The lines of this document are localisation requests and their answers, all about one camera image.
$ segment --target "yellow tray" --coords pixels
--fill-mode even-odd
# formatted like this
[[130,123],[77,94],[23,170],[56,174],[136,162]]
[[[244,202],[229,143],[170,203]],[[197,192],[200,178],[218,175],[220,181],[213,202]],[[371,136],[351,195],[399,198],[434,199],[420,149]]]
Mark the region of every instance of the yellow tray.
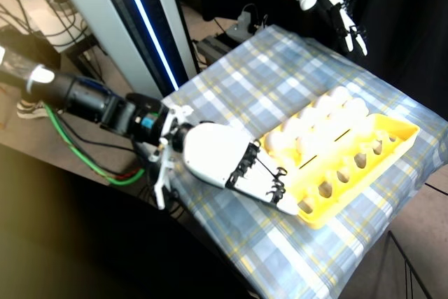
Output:
[[288,166],[285,187],[297,200],[298,216],[319,229],[411,148],[418,132],[411,123],[372,114],[306,163],[294,148],[269,154]]

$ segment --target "yellow egg carton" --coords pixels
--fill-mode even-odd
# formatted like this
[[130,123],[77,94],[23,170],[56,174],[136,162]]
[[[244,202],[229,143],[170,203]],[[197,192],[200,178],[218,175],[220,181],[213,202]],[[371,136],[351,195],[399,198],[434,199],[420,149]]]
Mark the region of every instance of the yellow egg carton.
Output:
[[[350,100],[352,97],[346,96],[345,102],[333,110],[344,109]],[[338,137],[334,132],[322,133],[312,157],[311,154],[303,156],[290,139],[286,146],[273,146],[274,150],[266,146],[270,132],[260,140],[276,163],[288,170],[285,188],[297,200],[298,216],[313,229],[325,225],[415,142],[418,126],[381,114],[362,117],[364,113],[347,120],[346,126],[338,129],[342,131]],[[279,132],[284,127],[283,124],[272,131]],[[313,133],[312,129],[306,129],[305,134]]]

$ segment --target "tablecloth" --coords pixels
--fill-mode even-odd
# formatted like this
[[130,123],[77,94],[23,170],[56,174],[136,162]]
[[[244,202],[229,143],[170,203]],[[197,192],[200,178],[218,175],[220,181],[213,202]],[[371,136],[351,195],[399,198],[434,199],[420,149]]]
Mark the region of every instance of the tablecloth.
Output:
[[320,230],[214,188],[181,162],[171,178],[194,217],[262,297],[336,298],[398,211],[448,162],[448,123],[315,40],[275,26],[164,100],[193,107],[194,123],[212,120],[257,138],[337,85],[363,98],[371,113],[405,118],[421,131],[401,159]]

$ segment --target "metal stand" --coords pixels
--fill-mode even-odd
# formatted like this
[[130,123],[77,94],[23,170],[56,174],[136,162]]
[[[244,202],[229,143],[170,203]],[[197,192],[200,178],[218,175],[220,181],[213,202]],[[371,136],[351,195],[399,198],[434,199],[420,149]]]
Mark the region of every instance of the metal stand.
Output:
[[[414,287],[413,287],[413,283],[412,283],[412,276],[414,276],[415,280],[417,280],[417,283],[420,285],[420,288],[423,291],[423,293],[425,294],[425,296],[427,297],[427,299],[432,299],[433,297],[428,292],[428,289],[423,284],[419,274],[414,269],[414,266],[412,265],[411,261],[409,260],[406,253],[403,251],[403,248],[400,246],[400,243],[398,243],[398,240],[396,239],[396,237],[394,236],[394,234],[391,231],[388,231],[386,234],[386,242],[384,243],[383,256],[381,257],[381,264],[379,266],[379,271],[378,271],[376,284],[375,284],[375,290],[372,293],[371,298],[377,297],[377,289],[378,289],[378,285],[379,285],[379,279],[380,279],[382,271],[383,271],[384,262],[386,260],[386,252],[389,247],[390,239],[392,239],[393,243],[397,246],[398,251],[400,252],[401,256],[405,260],[406,299],[408,298],[409,291],[411,293],[411,299],[414,298]],[[409,269],[409,287],[407,285],[407,269]]]

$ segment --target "black backdrop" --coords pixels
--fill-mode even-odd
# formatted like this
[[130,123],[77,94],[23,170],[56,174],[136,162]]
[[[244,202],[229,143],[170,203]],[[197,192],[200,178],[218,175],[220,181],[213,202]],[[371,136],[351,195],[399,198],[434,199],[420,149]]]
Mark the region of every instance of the black backdrop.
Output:
[[[284,0],[201,0],[205,20],[236,18],[247,3],[269,23],[336,46],[331,30]],[[355,62],[448,119],[448,0],[356,0],[355,21],[367,29],[369,55]]]

